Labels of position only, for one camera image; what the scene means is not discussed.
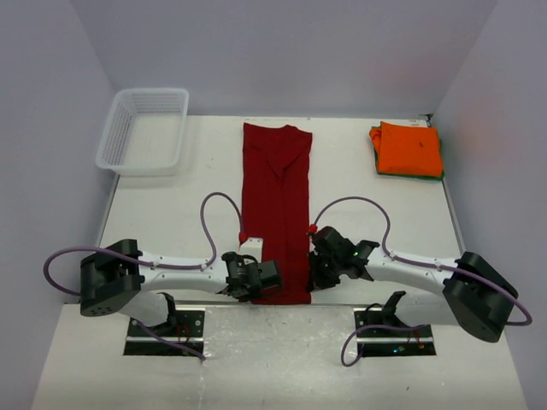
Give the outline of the dark red t shirt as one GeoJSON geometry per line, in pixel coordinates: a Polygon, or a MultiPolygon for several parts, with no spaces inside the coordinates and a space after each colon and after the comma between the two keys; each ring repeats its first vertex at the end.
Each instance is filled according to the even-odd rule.
{"type": "Polygon", "coordinates": [[[282,286],[259,304],[311,303],[309,155],[313,134],[285,125],[243,125],[244,233],[263,240],[262,258],[276,261],[282,286]]]}

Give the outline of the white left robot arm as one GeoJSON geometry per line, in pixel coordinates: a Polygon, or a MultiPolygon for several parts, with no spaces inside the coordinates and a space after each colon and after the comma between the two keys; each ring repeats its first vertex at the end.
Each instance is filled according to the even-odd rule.
{"type": "Polygon", "coordinates": [[[281,285],[276,261],[234,251],[212,261],[166,257],[140,250],[135,239],[123,239],[80,262],[80,314],[97,318],[120,313],[166,336],[178,324],[170,290],[198,290],[245,302],[270,296],[281,285]]]}

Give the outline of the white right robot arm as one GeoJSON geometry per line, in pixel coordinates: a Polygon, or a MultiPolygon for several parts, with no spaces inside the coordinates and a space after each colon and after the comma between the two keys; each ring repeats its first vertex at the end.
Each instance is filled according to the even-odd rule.
{"type": "Polygon", "coordinates": [[[352,243],[326,226],[311,236],[310,277],[317,289],[339,284],[341,277],[387,282],[416,289],[394,292],[376,322],[390,335],[410,326],[459,325],[483,342],[495,343],[509,321],[516,289],[482,256],[430,259],[385,252],[379,243],[352,243]]]}

